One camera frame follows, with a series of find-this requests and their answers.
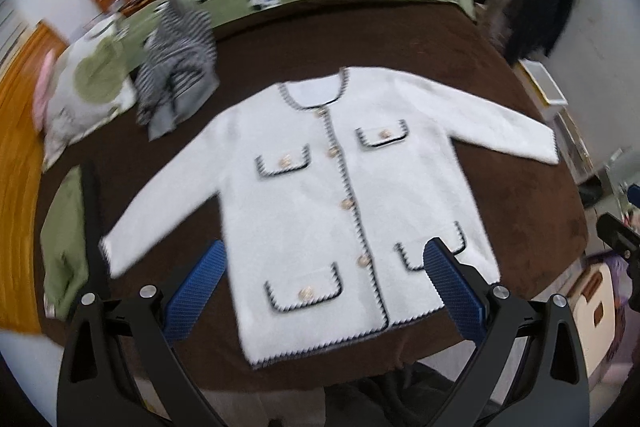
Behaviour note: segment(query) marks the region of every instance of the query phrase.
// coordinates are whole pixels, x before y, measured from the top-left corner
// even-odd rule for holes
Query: brown bedsheet
[[[384,66],[409,71],[494,100],[540,118],[523,87],[475,25],[454,6],[334,7],[290,16],[244,30],[218,42],[222,81],[211,99],[176,132],[149,143],[130,110],[69,147],[44,174],[35,218],[34,280],[42,302],[39,231],[66,172],[90,158],[101,185],[104,225],[109,230],[128,203],[205,124],[223,109],[283,80],[335,73],[341,66]],[[564,163],[544,165],[456,143],[502,281],[532,298],[583,251],[587,229],[578,192]],[[172,267],[204,253],[220,237],[215,198],[157,245],[123,277],[112,281],[114,297],[134,295],[161,282]],[[42,331],[64,343],[63,325],[44,318]],[[440,351],[460,340],[444,311],[378,337],[301,360],[253,371],[239,346],[226,277],[214,292],[190,338],[176,351],[191,378],[206,389],[270,391],[309,389],[377,375]],[[138,364],[132,362],[134,371]]]

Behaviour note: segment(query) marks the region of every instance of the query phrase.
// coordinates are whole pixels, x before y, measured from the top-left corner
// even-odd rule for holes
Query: black trim
[[[275,297],[273,296],[273,289],[271,288],[271,283],[269,281],[264,283],[264,289],[267,291],[267,295],[269,296],[269,302],[271,303],[271,307],[276,310],[277,312],[280,313],[288,313],[288,312],[292,312],[295,310],[301,310],[303,308],[308,308],[309,306],[314,306],[316,304],[319,304],[321,302],[327,302],[330,301],[332,299],[335,299],[336,297],[338,297],[341,293],[342,293],[342,279],[340,278],[340,274],[338,273],[338,266],[335,263],[331,264],[331,270],[332,273],[334,274],[334,280],[337,287],[337,290],[333,293],[330,293],[329,295],[325,295],[322,297],[319,297],[318,299],[314,299],[312,301],[309,302],[303,302],[300,304],[295,304],[292,306],[287,306],[286,308],[283,308],[282,306],[278,306],[278,303],[276,302]]]
[[[344,88],[346,87],[346,83],[348,81],[348,75],[346,74],[346,70],[341,69],[340,70],[342,73],[342,78],[343,78],[343,89],[341,90],[341,93],[344,92]],[[287,100],[288,97],[288,92],[286,90],[283,90],[282,88],[280,89],[280,92],[283,94],[283,97],[285,100]],[[315,109],[317,107],[303,107],[301,105],[299,105],[297,102],[295,102],[295,100],[290,99],[287,100],[287,103],[289,103],[289,105],[291,105],[293,108],[297,108],[298,110],[309,110],[309,109]],[[262,367],[267,367],[268,365],[271,365],[273,363],[276,362],[281,362],[282,360],[295,360],[295,359],[301,359],[303,357],[306,357],[307,355],[311,355],[312,353],[318,352],[320,350],[323,349],[328,349],[330,347],[338,347],[338,346],[345,346],[351,343],[354,343],[356,341],[359,341],[360,339],[362,339],[363,337],[368,337],[369,335],[373,335],[375,333],[380,333],[381,331],[385,331],[388,327],[389,327],[389,315],[388,312],[386,311],[386,306],[385,306],[385,302],[383,301],[382,298],[382,293],[380,291],[380,287],[378,286],[378,278],[376,277],[376,268],[374,265],[374,259],[373,256],[371,254],[371,249],[369,246],[369,242],[367,241],[367,237],[364,233],[364,228],[362,226],[362,219],[360,217],[360,209],[358,207],[358,202],[355,198],[355,195],[353,193],[353,189],[351,187],[351,181],[349,178],[349,173],[347,170],[347,165],[345,163],[344,160],[344,152],[342,150],[342,147],[340,146],[340,144],[338,143],[337,137],[335,136],[335,132],[334,132],[334,126],[332,124],[331,121],[331,114],[329,113],[329,108],[324,107],[324,113],[321,115],[322,119],[324,120],[324,129],[326,131],[326,134],[329,138],[329,142],[330,142],[330,146],[331,147],[335,147],[338,151],[338,155],[336,156],[336,158],[338,159],[338,166],[340,168],[340,175],[342,178],[342,183],[344,185],[344,190],[347,193],[347,197],[351,198],[351,200],[353,201],[353,206],[351,207],[351,210],[353,211],[353,216],[354,219],[356,221],[356,229],[357,229],[357,233],[358,233],[358,240],[360,241],[360,245],[362,246],[362,249],[364,250],[364,253],[369,255],[369,266],[367,266],[367,270],[369,271],[369,278],[371,281],[371,284],[373,286],[373,291],[376,295],[376,301],[378,302],[378,307],[380,309],[380,312],[382,314],[383,317],[383,324],[381,327],[377,328],[377,329],[372,329],[369,331],[364,331],[363,333],[359,333],[357,335],[354,335],[352,337],[347,337],[345,339],[339,339],[336,341],[331,341],[325,344],[320,344],[319,346],[314,346],[314,347],[309,347],[307,349],[301,349],[299,351],[287,351],[286,353],[282,353],[280,355],[276,355],[275,357],[270,357],[268,359],[262,359],[262,360],[258,360],[255,363],[252,363],[252,367],[254,369],[260,369]]]
[[[318,109],[330,103],[337,102],[344,95],[344,92],[346,91],[348,84],[349,84],[349,70],[347,70],[346,68],[340,68],[340,91],[338,92],[338,95],[333,100],[329,100],[329,102],[321,103],[319,105],[299,104],[290,95],[289,88],[287,87],[287,84],[284,82],[278,84],[278,90],[280,91],[281,96],[284,98],[284,101],[287,102],[287,104],[289,104],[295,110],[305,111],[309,109]]]
[[[430,312],[423,313],[422,315],[417,315],[416,317],[411,317],[410,319],[405,319],[404,321],[394,322],[388,327],[387,331],[394,331],[394,330],[397,330],[398,328],[404,328],[405,326],[409,326],[414,322],[427,318],[429,315],[433,315],[436,311],[440,309],[441,308],[436,308],[434,310],[431,310]]]
[[[289,172],[300,171],[302,169],[306,169],[309,165],[311,165],[311,147],[309,147],[309,144],[306,144],[303,147],[302,154],[303,154],[303,163],[301,163],[300,165],[293,165],[293,166],[287,167],[286,169],[283,169],[281,171],[267,171],[264,168],[264,160],[262,158],[262,155],[260,155],[255,159],[255,168],[257,169],[258,174],[260,174],[262,178],[273,178],[274,176],[280,176],[281,174],[288,174]]]
[[[358,140],[360,140],[360,144],[367,149],[376,149],[377,147],[382,147],[385,145],[389,145],[392,143],[400,142],[406,139],[409,136],[409,126],[407,126],[406,121],[398,120],[400,124],[400,128],[402,129],[402,134],[400,136],[394,136],[387,140],[382,140],[380,142],[371,143],[367,140],[367,137],[364,135],[364,131],[362,128],[356,129],[356,135],[358,136]]]
[[[554,131],[554,145],[556,146],[556,159],[558,160],[558,164],[562,160],[562,156],[560,154],[560,150],[558,149],[558,138],[556,137],[556,133]]]
[[[455,223],[456,229],[458,229],[458,235],[460,236],[461,245],[456,251],[453,251],[452,254],[458,255],[459,253],[462,253],[466,249],[466,236],[465,236],[465,233],[462,231],[462,227],[460,227],[460,223],[457,221],[455,221],[454,223]],[[396,250],[400,254],[402,262],[404,263],[404,267],[407,270],[411,272],[421,272],[424,270],[424,263],[421,264],[420,266],[412,266],[411,263],[409,263],[409,257],[407,256],[406,250],[404,249],[404,246],[402,245],[402,243],[396,243],[394,245],[394,250]]]

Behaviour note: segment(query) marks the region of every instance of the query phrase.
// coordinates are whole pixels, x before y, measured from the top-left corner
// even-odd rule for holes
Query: storage box
[[[514,70],[545,122],[550,123],[567,107],[558,84],[540,62],[519,60]]]

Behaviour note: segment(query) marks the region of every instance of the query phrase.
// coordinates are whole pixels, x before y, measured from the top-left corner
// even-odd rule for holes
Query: gold button
[[[358,257],[358,266],[360,266],[361,268],[366,268],[367,266],[369,266],[369,263],[371,263],[371,258],[366,253],[363,253],[360,257]]]
[[[298,297],[300,297],[301,301],[310,301],[314,298],[314,289],[311,286],[306,286],[298,292]]]
[[[288,154],[286,156],[283,156],[280,160],[280,167],[282,167],[283,169],[286,169],[287,167],[291,166],[291,156],[289,156]]]

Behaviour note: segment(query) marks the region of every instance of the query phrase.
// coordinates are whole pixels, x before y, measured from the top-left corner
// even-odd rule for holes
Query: cardigan collar
[[[295,110],[303,111],[303,110],[317,109],[319,107],[323,107],[325,105],[329,105],[331,103],[337,102],[344,95],[347,89],[347,85],[349,84],[349,70],[347,68],[340,68],[339,76],[340,76],[340,88],[335,98],[332,98],[328,102],[322,102],[316,105],[303,105],[297,102],[296,99],[291,95],[289,87],[287,86],[289,82],[279,83],[278,90],[280,91],[280,95],[283,97],[284,101],[287,102],[287,104],[290,105],[290,107],[292,107]],[[313,82],[321,82],[322,80],[324,80],[324,78],[317,78],[317,79],[314,79]]]

